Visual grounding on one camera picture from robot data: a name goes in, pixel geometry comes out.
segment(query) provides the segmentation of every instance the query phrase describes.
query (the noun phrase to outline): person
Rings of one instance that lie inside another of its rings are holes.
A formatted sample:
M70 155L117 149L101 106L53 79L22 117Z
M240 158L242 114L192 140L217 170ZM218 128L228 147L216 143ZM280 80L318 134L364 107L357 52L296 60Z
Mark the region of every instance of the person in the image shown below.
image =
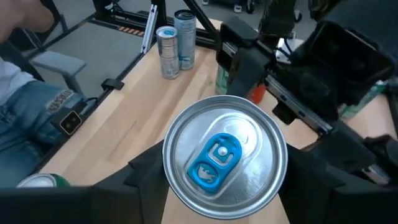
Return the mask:
M0 0L0 44L15 28L45 32L52 13L39 0ZM0 188L15 187L37 167L61 136L50 119L61 107L71 108L84 96L35 80L0 58Z

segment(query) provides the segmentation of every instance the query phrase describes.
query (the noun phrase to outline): can rim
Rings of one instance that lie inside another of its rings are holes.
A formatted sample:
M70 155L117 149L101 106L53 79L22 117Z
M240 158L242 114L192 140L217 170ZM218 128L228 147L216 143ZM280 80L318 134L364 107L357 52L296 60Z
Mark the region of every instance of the can rim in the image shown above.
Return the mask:
M187 17L182 17L182 16L181 16L181 13L183 13L183 12L186 12L186 13L191 14L191 17L189 17L189 18L187 18ZM192 12L191 10L189 10L189 9L181 9L181 10L177 10L177 11L174 13L174 17L177 18L177 19L183 20L183 21L187 21L187 20L194 19L194 18L195 18L195 13L193 13L193 12Z
M162 30L164 30L164 29L172 29L175 33L173 36L168 36L168 37L165 37L164 35L160 35L159 33L162 32ZM162 26L162 27L157 28L157 30L156 30L156 35L163 39L172 39L172 38L176 37L177 34L178 34L177 29L172 26Z
M204 100L207 100L209 98L219 98L219 97L225 97L225 95L224 96L218 95L218 96L211 96L208 98L204 98L200 101L195 102L194 104L204 101ZM273 181L270 183L270 187L268 187L268 189L272 189L272 190L266 192L266 194L264 194L264 196L260 200L256 201L256 203L254 203L254 206L252 208L250 207L250 209L249 209L250 212L248 212L245 209L240 209L240 210L238 210L238 212L235 210L233 212L223 212L222 215L217 215L209 210L203 209L203 207L200 207L199 205L197 205L195 203L192 203L188 198L182 197L184 195L184 191L181 189L181 186L176 184L176 183L178 183L178 181L177 181L178 177L172 175L172 172L170 171L170 170L172 170L171 150L166 151L166 149L169 146L171 146L170 144L172 143L172 141L170 140L170 138L175 136L176 127L178 127L179 123L181 123L181 121L178 120L177 118L188 113L187 111L190 110L190 108L194 104L185 108L173 120L172 124L170 125L169 129L166 132L165 139L164 139L164 145L163 145L163 149L162 149L163 165L164 165L164 169L165 169L166 178L169 182L171 189L176 194L176 196L188 208L199 213L200 215L203 215L203 216L206 216L209 218L220 219L220 220L233 220L233 219L238 219L238 218L244 218L246 216L249 216L249 215L252 215L252 214L258 212L260 209L262 209L266 205L268 205L278 194L278 191L279 191L280 187L282 186L282 183L285 179L286 170L287 170L287 162L288 162L286 141L284 139L282 131L280 130L280 128L278 127L276 122L268 114L266 114L263 110L258 108L254 103L250 102L249 100L247 100L245 98L238 97L238 96L228 95L228 97L233 97L233 98L235 98L235 100L238 99L238 100L247 101L248 103L250 103L254 106L253 113L256 113L258 116L259 115L264 116L264 118L265 118L264 121L266 121L268 123L268 125L270 126L270 129L273 130L272 135L273 135L273 137L276 137L275 140L277 141L277 146L279 147L279 151L281 152L279 155L279 159L278 159L279 162L277 163L277 168L276 168L277 171L273 174L273 176L274 176Z
M53 177L52 175L50 175L50 174L34 174L34 175L28 176L28 177L26 177L24 180L22 180L22 181L17 185L17 187L23 187L26 183L28 183L28 182L30 182L30 181L32 181L33 179L38 178L38 177L46 177L46 178L48 178L48 179L51 180L51 182L52 182L52 184L53 184L53 187L56 187L56 186L57 186L57 181L55 180L55 177Z

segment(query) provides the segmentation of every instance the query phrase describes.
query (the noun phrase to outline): gray floor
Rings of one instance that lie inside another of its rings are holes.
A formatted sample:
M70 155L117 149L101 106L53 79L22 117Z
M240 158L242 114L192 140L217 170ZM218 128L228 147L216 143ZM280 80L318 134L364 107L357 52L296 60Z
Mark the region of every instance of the gray floor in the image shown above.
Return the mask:
M94 13L91 0L54 0L61 14L65 16L68 27L79 23ZM150 1L146 0L121 0L120 6L131 12L141 10L148 11ZM186 9L183 0L166 0L167 15L172 16L179 9ZM225 20L236 16L233 6L212 4L202 6L208 17L217 20ZM295 26L297 37L306 39L315 27L310 20L307 9L307 1L300 1L298 6L303 12L303 20ZM263 8L258 6L254 14L242 12L239 18L246 21L253 28L257 28L262 16ZM62 33L60 25L52 32L47 41L52 40ZM114 78L131 62L139 53L142 39L133 35L100 27L94 24L85 24L70 35L49 48L65 55L80 58L87 62L87 66L78 74L77 80L87 96L98 96L100 87L105 78ZM52 72L39 70L47 82L65 86L62 78Z

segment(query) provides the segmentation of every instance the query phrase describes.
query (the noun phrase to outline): chair armrest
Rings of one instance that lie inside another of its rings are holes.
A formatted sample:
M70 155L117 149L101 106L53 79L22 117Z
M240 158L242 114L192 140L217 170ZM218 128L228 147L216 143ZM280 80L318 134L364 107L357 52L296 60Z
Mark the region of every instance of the chair armrest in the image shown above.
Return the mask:
M82 93L75 77L85 66L86 62L57 52L45 51L31 60L32 64L61 74L68 87Z

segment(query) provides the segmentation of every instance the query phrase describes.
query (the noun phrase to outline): white can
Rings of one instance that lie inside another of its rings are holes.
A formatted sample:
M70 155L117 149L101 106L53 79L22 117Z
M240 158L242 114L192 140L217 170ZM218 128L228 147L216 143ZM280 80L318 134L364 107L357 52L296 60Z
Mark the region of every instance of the white can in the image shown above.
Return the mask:
M175 12L174 27L177 30L180 68L189 70L195 63L197 19L194 13L186 9Z
M180 73L178 59L177 30L171 26L163 26L156 30L160 64L164 78L174 79Z
M276 122L249 100L212 96L183 110L171 124L163 165L186 206L232 220L257 212L277 195L287 146Z

